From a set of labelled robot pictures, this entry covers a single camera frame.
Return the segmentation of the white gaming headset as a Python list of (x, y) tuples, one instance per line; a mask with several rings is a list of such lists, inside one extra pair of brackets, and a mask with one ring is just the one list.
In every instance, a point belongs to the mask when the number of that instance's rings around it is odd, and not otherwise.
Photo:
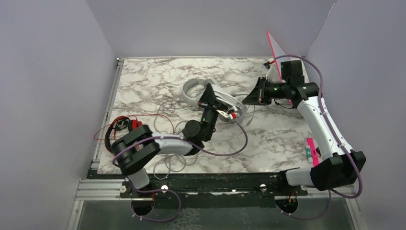
[(220, 84), (216, 80), (208, 79), (208, 81), (212, 85), (217, 99), (227, 105), (226, 110), (233, 107), (233, 110), (239, 114), (239, 118), (237, 118), (237, 121), (242, 124), (248, 111), (247, 106), (244, 105), (235, 96), (229, 94), (226, 90), (221, 88)]

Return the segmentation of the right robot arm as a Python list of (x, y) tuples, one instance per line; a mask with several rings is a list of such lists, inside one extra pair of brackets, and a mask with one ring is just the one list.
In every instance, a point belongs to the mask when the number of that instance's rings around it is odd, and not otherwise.
[(312, 168), (279, 172), (277, 191), (288, 195), (301, 185), (324, 191), (354, 184), (359, 180), (366, 157), (362, 151), (354, 150), (334, 124), (322, 98), (321, 87), (314, 82), (305, 82), (299, 60), (282, 62), (280, 72), (281, 83), (259, 77), (254, 89), (242, 103), (269, 105), (273, 99), (290, 100), (307, 122), (322, 161)]

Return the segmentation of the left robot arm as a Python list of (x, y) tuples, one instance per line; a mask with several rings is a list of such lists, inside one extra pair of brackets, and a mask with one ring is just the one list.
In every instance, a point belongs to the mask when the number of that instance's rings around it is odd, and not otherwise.
[(115, 141), (111, 146), (113, 164), (133, 184), (132, 190), (143, 197), (150, 192), (150, 179), (145, 166), (158, 154), (191, 156), (211, 140), (219, 111), (227, 106), (220, 98), (220, 87), (207, 84), (197, 104), (203, 109), (201, 120), (189, 120), (180, 135), (154, 134), (141, 125)]

